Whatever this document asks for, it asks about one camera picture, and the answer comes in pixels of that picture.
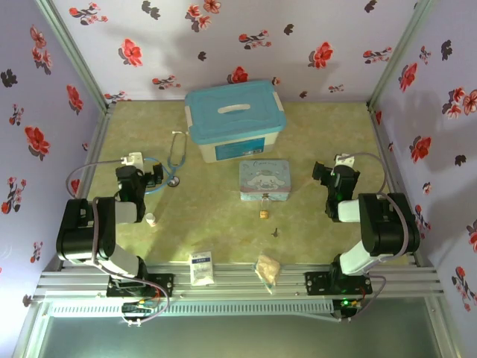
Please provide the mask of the cartoon dog tin box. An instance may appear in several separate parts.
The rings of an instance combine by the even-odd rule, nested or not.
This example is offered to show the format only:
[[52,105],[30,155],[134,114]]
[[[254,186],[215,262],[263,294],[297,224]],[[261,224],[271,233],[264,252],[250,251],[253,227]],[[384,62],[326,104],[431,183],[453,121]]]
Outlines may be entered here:
[[242,201],[287,201],[291,192],[287,160],[243,160],[239,163]]

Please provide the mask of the blue stethoscope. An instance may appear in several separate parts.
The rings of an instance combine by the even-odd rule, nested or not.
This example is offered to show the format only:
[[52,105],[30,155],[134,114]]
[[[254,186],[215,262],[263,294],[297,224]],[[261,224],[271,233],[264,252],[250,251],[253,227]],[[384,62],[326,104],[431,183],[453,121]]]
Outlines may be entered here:
[[157,184],[152,189],[147,189],[145,194],[150,195],[161,191],[166,186],[175,188],[180,184],[180,179],[177,176],[177,171],[183,167],[186,162],[187,142],[189,132],[186,131],[172,131],[171,145],[166,160],[166,165],[163,167],[165,178],[161,184]]

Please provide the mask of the blue lidded storage box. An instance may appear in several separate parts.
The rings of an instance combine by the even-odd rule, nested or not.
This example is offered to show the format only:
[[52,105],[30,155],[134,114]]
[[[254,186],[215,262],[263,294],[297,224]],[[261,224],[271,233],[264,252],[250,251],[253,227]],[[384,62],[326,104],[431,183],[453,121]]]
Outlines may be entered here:
[[283,105],[269,81],[192,91],[185,97],[185,114],[206,163],[269,152],[286,126]]

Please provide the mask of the white sealed packet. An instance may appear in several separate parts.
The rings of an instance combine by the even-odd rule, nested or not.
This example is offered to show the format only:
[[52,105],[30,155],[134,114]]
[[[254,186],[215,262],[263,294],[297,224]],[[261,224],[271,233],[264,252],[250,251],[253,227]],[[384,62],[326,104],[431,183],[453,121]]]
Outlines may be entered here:
[[192,286],[208,286],[215,282],[211,251],[191,254],[189,268]]

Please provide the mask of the clear bag of cotton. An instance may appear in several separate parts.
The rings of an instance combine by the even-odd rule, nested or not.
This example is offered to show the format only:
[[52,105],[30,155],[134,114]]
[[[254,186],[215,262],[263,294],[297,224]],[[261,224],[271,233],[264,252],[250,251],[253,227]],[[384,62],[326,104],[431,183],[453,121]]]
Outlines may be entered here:
[[260,254],[253,265],[253,269],[267,291],[272,295],[281,270],[279,262],[266,254]]

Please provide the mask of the aluminium side rail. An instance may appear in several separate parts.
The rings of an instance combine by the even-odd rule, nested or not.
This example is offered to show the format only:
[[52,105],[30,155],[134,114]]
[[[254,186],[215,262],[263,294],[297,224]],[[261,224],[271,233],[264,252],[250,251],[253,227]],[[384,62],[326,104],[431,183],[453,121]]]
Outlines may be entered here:
[[435,179],[427,167],[432,159],[433,137],[412,128],[395,128],[390,111],[372,106],[369,109],[379,148],[391,174],[392,190],[406,195],[420,234],[418,261],[433,266],[432,245],[436,220],[432,218],[431,211]]
[[[111,105],[107,108],[105,113],[102,113],[98,117],[95,132],[91,141],[89,142],[89,150],[87,152],[85,164],[99,161],[101,149],[107,134],[108,125],[110,124],[110,120],[113,117],[114,110],[115,106]],[[88,168],[80,169],[80,172],[80,186],[77,195],[79,196],[79,198],[86,198],[92,185],[92,180],[95,174],[95,167],[89,166]],[[45,266],[43,271],[60,271],[62,267],[63,262],[57,257],[57,254],[54,253],[54,256],[51,257],[51,260]]]

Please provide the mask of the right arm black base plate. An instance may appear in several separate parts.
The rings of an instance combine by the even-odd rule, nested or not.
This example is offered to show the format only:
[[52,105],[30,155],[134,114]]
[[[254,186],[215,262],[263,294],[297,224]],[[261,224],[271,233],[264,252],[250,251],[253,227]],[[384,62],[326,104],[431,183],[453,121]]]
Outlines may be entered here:
[[370,280],[365,276],[346,276],[324,271],[304,274],[307,295],[370,295]]

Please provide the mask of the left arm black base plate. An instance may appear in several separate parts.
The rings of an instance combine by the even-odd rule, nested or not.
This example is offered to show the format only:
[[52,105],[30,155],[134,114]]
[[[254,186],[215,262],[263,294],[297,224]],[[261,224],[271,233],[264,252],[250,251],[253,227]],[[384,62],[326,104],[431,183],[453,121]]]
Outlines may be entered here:
[[[148,280],[161,286],[169,296],[172,295],[173,274],[149,274]],[[148,284],[110,277],[106,296],[108,298],[152,298],[156,293],[157,289]]]

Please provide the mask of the aluminium front rail frame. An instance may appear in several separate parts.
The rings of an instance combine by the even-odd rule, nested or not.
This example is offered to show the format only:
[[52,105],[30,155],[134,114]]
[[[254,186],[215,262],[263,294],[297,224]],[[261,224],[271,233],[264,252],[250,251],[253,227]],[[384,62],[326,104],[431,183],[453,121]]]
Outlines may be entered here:
[[[305,273],[328,270],[328,265],[283,265],[274,293],[270,294],[251,263],[215,264],[214,283],[209,286],[191,285],[188,263],[165,263],[148,268],[152,274],[174,275],[172,298],[176,301],[305,300],[310,298]],[[374,267],[371,274],[374,290],[382,282],[378,276],[387,280],[380,298],[427,298],[444,294],[432,267],[380,265]],[[107,284],[107,276],[96,268],[68,264],[59,271],[42,272],[33,299],[104,298]]]

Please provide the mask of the aluminium corner post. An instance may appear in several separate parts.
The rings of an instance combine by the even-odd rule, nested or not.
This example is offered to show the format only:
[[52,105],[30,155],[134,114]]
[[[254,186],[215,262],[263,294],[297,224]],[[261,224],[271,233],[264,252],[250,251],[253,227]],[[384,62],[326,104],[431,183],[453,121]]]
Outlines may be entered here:
[[98,105],[102,113],[108,111],[109,105],[106,103],[103,95],[101,94],[100,87],[92,75],[83,55],[79,51],[77,44],[75,43],[69,29],[65,22],[61,18],[56,6],[52,0],[34,0],[40,12],[45,17],[45,20],[52,29],[55,37],[61,44],[64,52],[72,62],[76,72],[84,82],[89,94],[94,98],[95,103]]
[[406,54],[408,47],[411,45],[420,28],[426,23],[426,18],[429,16],[429,13],[432,12],[433,7],[439,2],[440,0],[417,0],[413,14],[406,25],[393,54],[391,55],[391,59],[388,61],[388,64],[379,78],[370,99],[367,101],[367,109],[369,111],[374,109],[379,97],[385,90],[387,83],[390,81],[392,74],[398,67],[403,56]]

